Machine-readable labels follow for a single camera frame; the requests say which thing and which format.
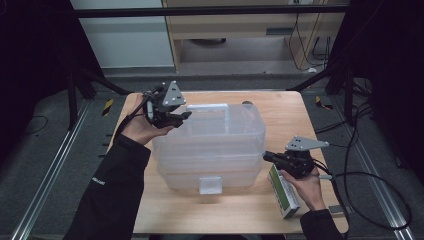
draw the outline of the metal rail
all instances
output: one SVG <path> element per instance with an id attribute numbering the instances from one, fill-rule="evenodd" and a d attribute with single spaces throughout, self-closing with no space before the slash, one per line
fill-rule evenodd
<path id="1" fill-rule="evenodd" d="M 61 146 L 59 147 L 56 156 L 50 165 L 49 170 L 47 171 L 43 181 L 41 182 L 37 193 L 31 201 L 27 211 L 25 212 L 22 220 L 19 225 L 16 227 L 12 234 L 12 240 L 25 240 L 28 238 L 34 223 L 37 220 L 38 215 L 41 212 L 41 209 L 46 202 L 46 199 L 50 193 L 50 190 L 56 181 L 57 176 L 59 175 L 60 169 L 62 168 L 63 163 L 65 162 L 66 156 L 71 149 L 74 140 L 81 129 L 81 125 L 87 116 L 87 110 L 90 106 L 89 100 L 84 100 L 80 110 L 78 121 L 75 126 L 68 131 L 63 140 Z"/>
<path id="2" fill-rule="evenodd" d="M 154 17 L 193 15 L 240 15 L 240 14 L 287 14 L 287 13 L 341 13 L 347 12 L 349 4 L 328 5 L 262 5 L 262 6 L 213 6 L 213 7 L 166 7 L 125 9 L 77 9 L 56 11 L 52 14 L 77 18 Z"/>

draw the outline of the white cabinet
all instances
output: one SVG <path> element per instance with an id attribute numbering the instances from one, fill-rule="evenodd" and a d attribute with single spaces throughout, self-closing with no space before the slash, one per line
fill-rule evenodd
<path id="1" fill-rule="evenodd" d="M 71 0 L 74 9 L 162 7 L 161 0 Z M 81 18 L 102 69 L 174 67 L 164 17 Z"/>
<path id="2" fill-rule="evenodd" d="M 162 0 L 165 7 L 288 5 L 290 0 Z M 349 0 L 313 0 L 312 4 L 349 3 Z M 281 37 L 290 39 L 293 60 L 306 65 L 317 37 L 335 37 L 344 13 L 235 14 L 167 17 L 176 69 L 185 39 Z M 270 34 L 273 30 L 279 34 Z"/>

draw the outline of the black pole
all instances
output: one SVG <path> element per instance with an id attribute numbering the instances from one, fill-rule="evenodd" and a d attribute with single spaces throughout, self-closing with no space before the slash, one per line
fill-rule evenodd
<path id="1" fill-rule="evenodd" d="M 350 126 L 354 126 L 356 119 L 353 119 L 353 72 L 348 66 L 346 69 L 345 80 L 345 102 L 344 102 L 344 115 Z"/>
<path id="2" fill-rule="evenodd" d="M 59 11 L 53 14 L 77 18 L 153 17 L 193 15 L 240 15 L 286 13 L 340 13 L 347 12 L 349 4 L 328 5 L 263 5 L 263 6 L 214 6 L 214 7 L 166 7 L 126 9 L 83 9 Z"/>
<path id="3" fill-rule="evenodd" d="M 79 69 L 79 72 L 82 73 L 82 74 L 84 74 L 84 75 L 86 75 L 87 77 L 93 79 L 94 81 L 102 84 L 103 86 L 111 89 L 112 91 L 120 94 L 120 95 L 128 95 L 128 94 L 132 93 L 132 91 L 127 91 L 127 90 L 125 90 L 123 88 L 120 88 L 120 87 L 116 86 L 115 84 L 107 81 L 106 79 L 104 79 L 102 77 L 99 77 L 96 74 L 88 71 L 87 69 L 82 69 L 81 68 L 81 69 Z"/>
<path id="4" fill-rule="evenodd" d="M 68 104 L 69 104 L 69 127 L 71 130 L 78 119 L 77 97 L 75 91 L 74 76 L 72 72 L 68 72 L 66 76 L 68 86 Z"/>

